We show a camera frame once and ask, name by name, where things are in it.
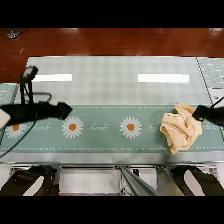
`crumpled cloth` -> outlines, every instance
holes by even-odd
[[[188,150],[202,134],[201,121],[192,114],[195,109],[188,104],[176,104],[178,114],[165,113],[162,117],[160,131],[166,135],[172,154],[179,150]]]

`yellow flower center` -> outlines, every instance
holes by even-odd
[[[128,124],[128,130],[133,131],[135,129],[135,126],[133,124]]]
[[[70,129],[71,131],[74,131],[74,130],[76,129],[76,124],[70,124],[70,125],[69,125],[69,129]]]
[[[19,124],[15,124],[15,125],[13,125],[13,126],[12,126],[12,130],[13,130],[13,131],[17,131],[17,130],[19,130]]]

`daisy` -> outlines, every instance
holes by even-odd
[[[66,138],[75,138],[76,136],[82,134],[81,131],[83,130],[83,127],[84,125],[81,119],[78,117],[69,117],[65,122],[63,122],[63,135],[65,135]]]
[[[134,117],[123,119],[120,127],[120,131],[124,132],[123,135],[126,135],[126,138],[130,139],[139,136],[141,134],[140,130],[142,130],[140,121]]]
[[[12,126],[6,127],[5,131],[8,138],[17,138],[24,133],[26,128],[26,124],[14,124]]]

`brown wooden surface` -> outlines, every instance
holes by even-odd
[[[0,28],[0,82],[18,82],[29,56],[224,57],[223,28]]]

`yellow towel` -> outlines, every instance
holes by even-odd
[[[192,117],[195,109],[188,104],[176,104],[178,114],[165,113],[160,131],[166,135],[172,154],[188,150],[202,134],[201,122]]]

